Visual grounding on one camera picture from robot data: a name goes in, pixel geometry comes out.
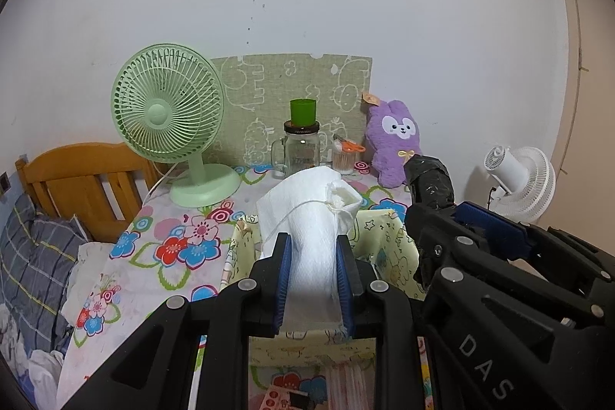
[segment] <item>purple plush bunny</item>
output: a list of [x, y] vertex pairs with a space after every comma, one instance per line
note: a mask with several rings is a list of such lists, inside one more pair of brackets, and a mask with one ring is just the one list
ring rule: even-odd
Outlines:
[[397, 188], [404, 183], [404, 164], [411, 152], [420, 154], [419, 128], [408, 107], [398, 100], [380, 101], [368, 110], [365, 136], [374, 149], [371, 165], [379, 172], [378, 183]]

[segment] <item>paper towel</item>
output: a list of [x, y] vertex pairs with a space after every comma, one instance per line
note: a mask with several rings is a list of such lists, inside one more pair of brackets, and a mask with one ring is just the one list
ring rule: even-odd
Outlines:
[[290, 234], [290, 280], [281, 329], [337, 328], [341, 324], [335, 245], [354, 224], [362, 197], [341, 175], [321, 166], [293, 174], [256, 202], [263, 255], [278, 233]]

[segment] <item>bedsheet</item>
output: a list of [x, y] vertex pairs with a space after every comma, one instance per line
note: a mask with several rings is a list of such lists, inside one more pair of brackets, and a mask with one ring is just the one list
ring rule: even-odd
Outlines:
[[[270, 165], [235, 170], [241, 177], [237, 192], [210, 207], [174, 205], [168, 186], [161, 185], [121, 235], [79, 315], [60, 374], [59, 408], [170, 296], [205, 299], [228, 283], [233, 272], [228, 246], [236, 222], [253, 214], [256, 201], [281, 181]], [[344, 179], [363, 196], [363, 209], [392, 209], [404, 219], [411, 203], [405, 187], [378, 186], [368, 165], [361, 162]], [[194, 383], [199, 380], [204, 347], [202, 339]]]

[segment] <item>white cloth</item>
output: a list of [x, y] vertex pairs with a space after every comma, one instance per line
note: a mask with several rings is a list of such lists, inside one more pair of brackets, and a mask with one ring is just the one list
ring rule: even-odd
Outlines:
[[280, 232], [293, 243], [282, 330], [339, 327], [336, 238], [352, 229], [361, 201], [338, 172], [321, 166], [293, 174], [256, 202], [263, 257]]
[[100, 280], [111, 243], [88, 242], [79, 246], [77, 264], [71, 270], [66, 289], [66, 302], [60, 313], [69, 325], [75, 326], [85, 300]]
[[39, 410], [56, 410], [56, 395], [64, 357], [58, 351], [45, 353], [32, 351], [28, 360], [28, 374], [35, 390], [36, 406]]
[[0, 353], [15, 377], [21, 377], [28, 369], [23, 337], [5, 304], [0, 304]]

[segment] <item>green cup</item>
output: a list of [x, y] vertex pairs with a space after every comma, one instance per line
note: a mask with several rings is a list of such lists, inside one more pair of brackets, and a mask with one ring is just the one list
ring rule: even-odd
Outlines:
[[316, 123], [315, 99], [291, 99], [290, 121], [293, 126], [307, 127]]

